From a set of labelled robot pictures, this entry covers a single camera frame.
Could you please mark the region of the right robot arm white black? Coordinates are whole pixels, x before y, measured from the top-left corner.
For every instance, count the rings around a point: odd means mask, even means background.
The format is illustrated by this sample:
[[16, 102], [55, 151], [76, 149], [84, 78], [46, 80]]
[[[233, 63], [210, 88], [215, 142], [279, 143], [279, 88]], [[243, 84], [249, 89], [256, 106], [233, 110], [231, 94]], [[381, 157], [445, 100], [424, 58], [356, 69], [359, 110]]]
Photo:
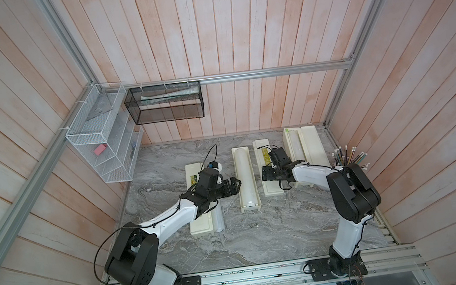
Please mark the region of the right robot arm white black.
[[307, 261], [303, 273], [313, 276], [315, 281], [347, 278], [354, 270], [367, 273], [359, 245], [364, 228], [373, 219], [382, 199], [360, 165], [353, 163], [337, 168], [300, 160], [261, 169], [263, 181], [305, 182], [328, 188], [340, 215], [328, 259]]

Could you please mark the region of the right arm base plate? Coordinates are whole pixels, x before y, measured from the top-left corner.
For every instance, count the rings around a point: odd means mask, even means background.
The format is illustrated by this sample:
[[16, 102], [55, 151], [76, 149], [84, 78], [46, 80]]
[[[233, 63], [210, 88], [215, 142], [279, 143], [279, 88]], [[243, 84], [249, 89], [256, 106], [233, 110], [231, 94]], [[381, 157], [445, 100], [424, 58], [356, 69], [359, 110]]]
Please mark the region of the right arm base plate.
[[343, 279], [349, 276], [360, 277], [368, 274], [368, 269], [360, 256], [360, 252], [345, 260], [340, 257], [313, 259], [307, 261], [306, 265], [307, 272], [315, 282]]

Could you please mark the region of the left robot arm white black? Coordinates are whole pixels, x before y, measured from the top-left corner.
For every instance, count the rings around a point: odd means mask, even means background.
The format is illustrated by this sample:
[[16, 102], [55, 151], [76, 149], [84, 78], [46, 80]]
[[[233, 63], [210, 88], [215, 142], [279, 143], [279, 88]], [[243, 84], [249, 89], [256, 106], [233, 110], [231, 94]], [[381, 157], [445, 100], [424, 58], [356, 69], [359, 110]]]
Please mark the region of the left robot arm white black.
[[216, 208], [220, 199], [237, 195], [241, 186], [237, 178], [224, 179], [217, 167], [203, 169], [173, 207], [148, 222], [129, 222], [116, 232], [105, 273], [120, 285], [182, 285], [179, 272], [157, 264], [159, 248], [179, 229]]

